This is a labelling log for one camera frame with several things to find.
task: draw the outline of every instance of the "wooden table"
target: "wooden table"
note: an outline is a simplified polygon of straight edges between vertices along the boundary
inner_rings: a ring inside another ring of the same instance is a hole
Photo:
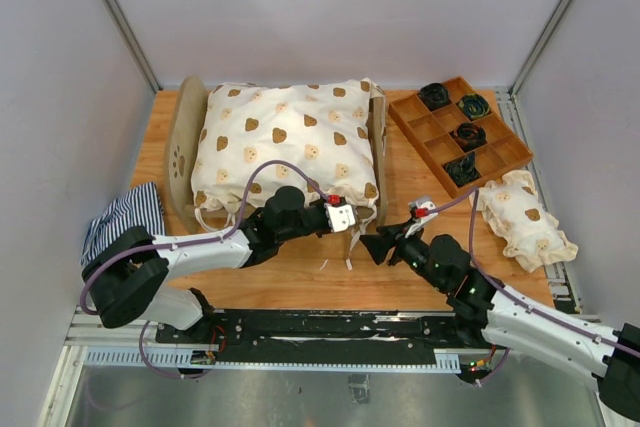
[[[410,93],[388,91],[387,97],[392,101]],[[480,93],[498,112],[493,92]],[[177,94],[176,91],[158,93],[131,185],[155,182],[166,209],[168,233],[185,235],[187,232],[171,211],[163,192],[164,144]],[[387,224],[405,221],[407,203],[425,194],[431,195],[436,205],[451,200],[389,117],[386,179]],[[466,249],[470,212],[471,207],[465,201],[441,213],[427,225],[423,239],[430,242],[435,235],[448,233]],[[377,266],[361,244],[352,252],[353,270],[347,270],[344,257],[349,241],[348,235],[297,239],[285,244],[276,258],[259,266],[203,272],[176,279],[171,285],[184,289],[195,287],[212,305],[220,308],[451,310],[445,304],[445,297],[407,266]],[[486,270],[525,295],[553,306],[543,270],[526,273],[516,261],[503,257],[505,245],[505,241],[496,237],[478,216],[474,247]],[[326,259],[327,265],[320,270]]]

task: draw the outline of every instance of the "striped cloth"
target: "striped cloth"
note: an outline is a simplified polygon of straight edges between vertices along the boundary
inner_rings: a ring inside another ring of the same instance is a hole
[[[80,264],[85,267],[125,230],[144,226],[151,235],[165,235],[164,210],[156,184],[134,187],[109,204],[100,217],[91,221],[84,239]]]

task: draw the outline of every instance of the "pillowcase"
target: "pillowcase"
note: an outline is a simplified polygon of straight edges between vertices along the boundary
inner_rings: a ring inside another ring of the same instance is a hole
[[[279,159],[302,169],[323,192],[375,215],[379,194],[367,131],[372,97],[383,94],[369,79],[279,88],[219,85],[209,95],[191,176],[194,205],[235,214],[250,175]],[[299,188],[306,203],[319,198],[298,174],[274,165],[258,174],[248,203],[263,207],[284,185]]]
[[[478,211],[493,232],[507,241],[503,254],[527,272],[541,265],[575,259],[578,246],[557,230],[558,220],[544,210],[531,174],[514,170],[479,189]]]

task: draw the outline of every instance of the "large pillow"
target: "large pillow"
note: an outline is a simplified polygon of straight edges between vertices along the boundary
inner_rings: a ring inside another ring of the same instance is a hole
[[[500,184],[487,182],[478,195],[478,210],[484,220],[507,241],[503,254],[515,258],[527,272],[575,259],[578,246],[557,229],[558,220],[544,210],[526,170],[508,172]]]
[[[369,79],[279,88],[226,83],[208,100],[191,176],[194,205],[234,214],[245,185],[262,163],[286,160],[326,193],[375,212],[378,198],[368,140],[369,101],[382,96]],[[269,166],[251,185],[249,204],[264,206],[283,185],[311,202],[319,195],[295,172]]]

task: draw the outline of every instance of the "wall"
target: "wall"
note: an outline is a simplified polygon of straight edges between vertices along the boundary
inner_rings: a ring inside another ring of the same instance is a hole
[[[0,411],[34,425],[152,101],[100,0],[0,0]]]
[[[558,0],[119,0],[166,86],[464,75],[507,85]]]
[[[640,0],[576,0],[520,96],[591,311],[640,316]]]

